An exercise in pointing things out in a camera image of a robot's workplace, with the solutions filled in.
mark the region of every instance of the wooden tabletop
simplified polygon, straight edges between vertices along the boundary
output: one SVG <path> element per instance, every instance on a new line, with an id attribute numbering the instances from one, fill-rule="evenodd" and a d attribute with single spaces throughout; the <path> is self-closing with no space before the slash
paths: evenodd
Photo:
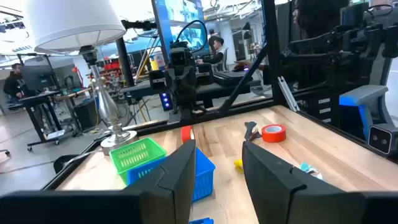
<path id="1" fill-rule="evenodd" d="M 259 126 L 283 124 L 287 139 L 280 143 L 254 140 L 265 150 L 299 166 L 306 162 L 317 168 L 329 184 L 345 191 L 398 190 L 398 166 L 344 137 L 284 108 L 275 106 L 249 113 L 196 124 L 197 147 L 215 164 L 213 195 L 195 202 L 191 220 L 211 217 L 215 223 L 257 223 L 242 173 L 233 162 L 241 158 L 244 122 Z M 168 154 L 182 141 L 180 129 L 148 136 Z M 64 181 L 60 190 L 109 190 L 125 186 L 109 157 L 97 152 Z"/>

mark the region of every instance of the tape roll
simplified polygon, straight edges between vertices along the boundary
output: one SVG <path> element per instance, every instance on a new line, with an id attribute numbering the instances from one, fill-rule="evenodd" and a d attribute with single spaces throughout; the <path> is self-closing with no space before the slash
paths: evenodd
<path id="1" fill-rule="evenodd" d="M 195 139 L 195 133 L 191 125 L 181 128 L 181 139 L 182 143 L 186 143 L 188 140 Z"/>
<path id="2" fill-rule="evenodd" d="M 286 129 L 282 125 L 272 124 L 262 128 L 262 140 L 265 142 L 281 142 L 286 139 Z"/>

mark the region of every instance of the white lampshade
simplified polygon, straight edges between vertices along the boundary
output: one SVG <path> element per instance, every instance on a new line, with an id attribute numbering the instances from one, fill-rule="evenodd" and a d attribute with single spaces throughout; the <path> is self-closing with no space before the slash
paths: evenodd
<path id="1" fill-rule="evenodd" d="M 101 45 L 126 33 L 109 0 L 27 0 L 24 24 L 42 53 Z"/>

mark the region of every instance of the blue basket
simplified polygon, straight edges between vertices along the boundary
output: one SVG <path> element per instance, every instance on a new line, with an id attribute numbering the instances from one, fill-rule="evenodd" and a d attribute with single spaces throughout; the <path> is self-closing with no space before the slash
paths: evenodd
<path id="1" fill-rule="evenodd" d="M 214 224 L 214 220 L 210 218 L 204 218 L 201 220 L 190 221 L 188 224 Z"/>
<path id="2" fill-rule="evenodd" d="M 213 193 L 213 173 L 216 166 L 197 148 L 195 169 L 195 188 L 193 189 L 192 202 L 196 202 Z M 129 170 L 127 184 L 133 184 L 151 170 L 159 166 L 166 157 L 141 165 Z"/>

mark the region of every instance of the green basket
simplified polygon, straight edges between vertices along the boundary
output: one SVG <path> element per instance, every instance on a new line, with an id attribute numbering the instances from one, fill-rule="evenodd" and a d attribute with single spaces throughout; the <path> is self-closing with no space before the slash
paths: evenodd
<path id="1" fill-rule="evenodd" d="M 128 146 L 112 150 L 109 155 L 112 162 L 127 185 L 127 172 L 137 166 L 143 165 L 166 156 L 166 150 L 151 138 L 144 138 Z"/>

